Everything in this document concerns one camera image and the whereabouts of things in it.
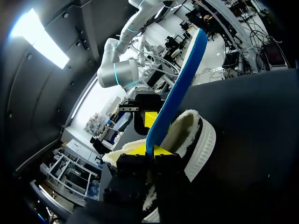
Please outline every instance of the white shoe sole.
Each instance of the white shoe sole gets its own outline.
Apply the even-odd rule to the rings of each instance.
[[[216,143],[216,132],[212,125],[202,119],[202,130],[194,152],[185,168],[186,176],[192,182],[209,159]],[[143,219],[144,223],[159,222],[158,208]]]

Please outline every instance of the person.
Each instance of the person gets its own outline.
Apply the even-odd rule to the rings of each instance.
[[[202,2],[205,6],[207,6],[213,13],[216,12],[216,10],[205,0],[199,0],[199,1]],[[198,2],[194,0],[192,0],[191,2],[193,5],[198,7],[198,13],[200,14],[201,18],[203,18],[204,21],[208,21],[212,19],[212,15],[210,14],[210,12],[208,12],[205,8],[203,8]]]

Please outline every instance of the white fleece lining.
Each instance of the white fleece lining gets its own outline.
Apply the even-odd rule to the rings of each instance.
[[[182,128],[184,128],[184,125],[185,125],[183,123],[184,119],[190,115],[193,116],[192,125],[187,127],[187,129],[182,130]],[[198,112],[196,110],[186,110],[181,115],[179,115],[179,117],[170,126],[170,130],[169,130],[168,134],[166,135],[166,137],[164,138],[164,140],[161,144],[161,148],[171,152],[172,151],[171,148],[173,147],[173,144],[175,143],[174,140],[179,138],[182,132],[187,131],[188,136],[186,137],[186,139],[184,140],[182,145],[179,147],[179,149],[177,151],[172,152],[172,153],[179,154],[181,156],[181,158],[183,158],[187,152],[187,147],[192,144],[192,142],[195,139],[196,133],[197,133],[198,129],[200,128],[198,125],[199,119],[200,119],[200,115],[198,114]],[[145,142],[146,142],[146,139],[127,143],[122,147],[121,150],[107,153],[103,156],[102,159],[104,162],[108,162],[111,165],[113,165],[114,167],[116,167],[116,161],[118,160],[118,158],[120,157],[120,155],[122,153],[132,152],[135,148],[139,147],[142,144],[145,144]],[[148,193],[148,195],[145,199],[145,202],[143,204],[143,210],[147,210],[148,208],[150,208],[150,206],[152,205],[152,202],[156,199],[156,197],[157,197],[157,195],[155,192],[155,186],[152,186],[150,188],[149,193]]]
[[[145,144],[146,139],[140,139],[137,141],[133,141],[133,142],[129,142],[127,144],[125,144],[121,150],[118,151],[113,151],[110,153],[105,154],[102,157],[102,160],[106,163],[110,163],[112,166],[116,167],[116,161],[118,160],[118,158],[120,157],[121,154],[123,153],[129,153],[134,151],[137,147]]]

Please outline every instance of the metal rack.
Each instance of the metal rack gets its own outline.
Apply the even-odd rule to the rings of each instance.
[[[54,187],[56,191],[59,191],[61,194],[66,196],[66,198],[68,198],[69,200],[71,200],[77,204],[80,204],[80,205],[85,204],[84,199],[88,197],[88,191],[89,191],[91,179],[93,176],[97,177],[98,175],[96,173],[86,169],[82,165],[80,165],[78,163],[79,159],[76,159],[76,161],[73,161],[68,156],[66,156],[62,153],[58,153],[58,155],[60,156],[59,159],[54,163],[54,165],[52,167],[50,167],[48,170],[46,170],[47,183],[50,184],[52,187]],[[62,166],[62,167],[60,167],[60,169],[58,169],[58,170],[60,170],[60,173],[58,175],[55,175],[53,173],[53,171],[58,166]],[[74,173],[74,171],[72,169],[72,167],[74,167],[74,166],[77,166],[78,168],[80,168],[88,173],[87,179],[81,177],[82,179],[87,181],[87,185],[86,185],[85,189],[79,187],[75,183],[72,183],[65,176],[65,174],[67,172]]]

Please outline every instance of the black table surface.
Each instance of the black table surface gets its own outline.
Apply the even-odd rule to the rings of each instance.
[[[290,214],[299,190],[299,72],[273,71],[193,86],[179,112],[187,109],[197,110],[217,136],[212,155],[193,181],[201,221],[267,221]],[[115,150],[143,138],[131,123]],[[106,184],[108,173],[105,167]]]

